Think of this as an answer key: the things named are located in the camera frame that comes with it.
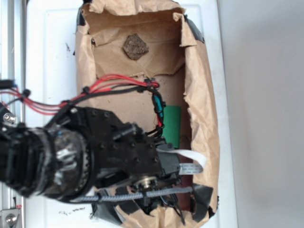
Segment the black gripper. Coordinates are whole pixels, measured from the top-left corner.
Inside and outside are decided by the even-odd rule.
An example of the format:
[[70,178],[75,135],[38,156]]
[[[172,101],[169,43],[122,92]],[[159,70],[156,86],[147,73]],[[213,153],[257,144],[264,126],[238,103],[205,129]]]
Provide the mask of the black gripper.
[[163,195],[155,198],[143,198],[135,199],[135,203],[144,211],[145,214],[150,214],[150,212],[157,208],[158,205],[162,207],[170,207],[175,210],[175,212],[180,215],[180,208],[178,206],[178,198],[176,194]]

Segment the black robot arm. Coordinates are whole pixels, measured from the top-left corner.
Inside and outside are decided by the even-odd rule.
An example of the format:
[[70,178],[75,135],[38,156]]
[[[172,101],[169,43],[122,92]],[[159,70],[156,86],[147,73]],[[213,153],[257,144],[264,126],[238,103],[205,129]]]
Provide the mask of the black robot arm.
[[0,127],[0,180],[24,197],[181,212],[172,192],[181,182],[180,161],[160,127],[146,133],[88,107],[73,107],[42,128]]

